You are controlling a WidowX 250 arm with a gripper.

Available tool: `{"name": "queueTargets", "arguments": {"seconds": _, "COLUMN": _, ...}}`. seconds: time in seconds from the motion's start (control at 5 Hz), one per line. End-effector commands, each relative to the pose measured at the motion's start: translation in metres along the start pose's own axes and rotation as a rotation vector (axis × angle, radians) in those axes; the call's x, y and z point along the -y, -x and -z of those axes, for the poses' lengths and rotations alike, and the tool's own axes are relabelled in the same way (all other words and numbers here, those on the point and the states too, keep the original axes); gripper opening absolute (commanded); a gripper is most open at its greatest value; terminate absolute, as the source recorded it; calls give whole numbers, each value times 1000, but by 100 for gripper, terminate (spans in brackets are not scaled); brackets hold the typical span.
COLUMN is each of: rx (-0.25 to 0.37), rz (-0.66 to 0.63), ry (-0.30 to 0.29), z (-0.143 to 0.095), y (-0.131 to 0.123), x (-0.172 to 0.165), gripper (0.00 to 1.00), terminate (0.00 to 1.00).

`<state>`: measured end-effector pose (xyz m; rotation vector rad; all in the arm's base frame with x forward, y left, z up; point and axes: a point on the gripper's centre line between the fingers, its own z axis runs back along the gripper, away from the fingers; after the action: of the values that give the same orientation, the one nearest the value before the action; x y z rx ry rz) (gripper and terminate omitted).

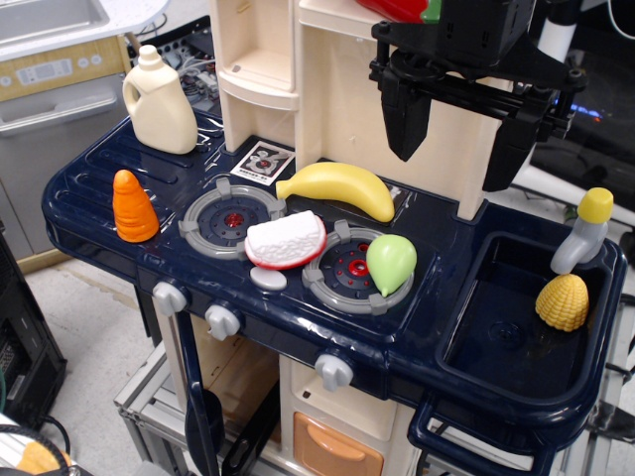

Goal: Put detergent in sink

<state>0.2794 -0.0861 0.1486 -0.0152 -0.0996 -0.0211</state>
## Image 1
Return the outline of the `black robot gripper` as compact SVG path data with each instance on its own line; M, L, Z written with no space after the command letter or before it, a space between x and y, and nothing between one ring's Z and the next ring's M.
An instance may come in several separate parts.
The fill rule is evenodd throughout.
M508 188L538 138L564 137L583 72L533 44L532 1L443 1L437 24L381 21L370 77L381 92L391 151L409 161L432 103L501 120L482 190Z

